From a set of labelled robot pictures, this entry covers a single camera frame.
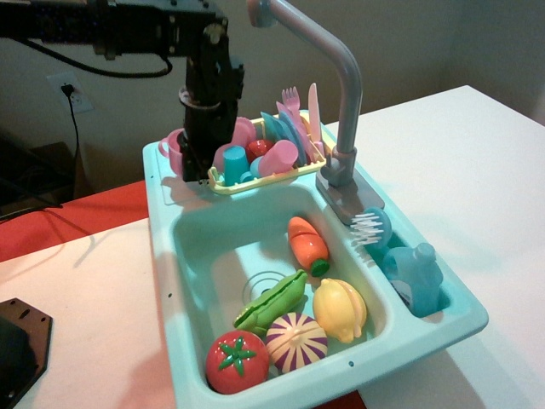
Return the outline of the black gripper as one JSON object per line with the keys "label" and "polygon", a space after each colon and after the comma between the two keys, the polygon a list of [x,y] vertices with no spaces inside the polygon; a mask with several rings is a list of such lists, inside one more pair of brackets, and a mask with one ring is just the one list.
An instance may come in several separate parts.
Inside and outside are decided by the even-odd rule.
{"label": "black gripper", "polygon": [[243,87],[244,64],[230,56],[227,31],[205,29],[197,53],[187,59],[180,92],[185,134],[177,144],[184,181],[208,179],[216,150],[232,140]]}

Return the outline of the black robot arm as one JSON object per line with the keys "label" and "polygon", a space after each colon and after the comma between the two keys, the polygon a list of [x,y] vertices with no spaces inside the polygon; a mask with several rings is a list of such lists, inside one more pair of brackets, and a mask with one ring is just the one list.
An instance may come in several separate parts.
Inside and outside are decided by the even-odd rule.
{"label": "black robot arm", "polygon": [[244,66],[229,55],[228,19],[211,1],[3,1],[1,35],[34,49],[90,45],[123,54],[186,58],[181,148],[184,181],[203,181],[215,152],[231,141]]}

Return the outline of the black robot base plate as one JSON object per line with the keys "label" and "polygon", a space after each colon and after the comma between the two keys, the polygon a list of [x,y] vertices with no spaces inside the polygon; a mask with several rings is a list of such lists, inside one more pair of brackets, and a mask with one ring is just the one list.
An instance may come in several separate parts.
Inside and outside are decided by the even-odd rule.
{"label": "black robot base plate", "polygon": [[1,407],[13,408],[46,372],[53,319],[11,298],[1,302]]}

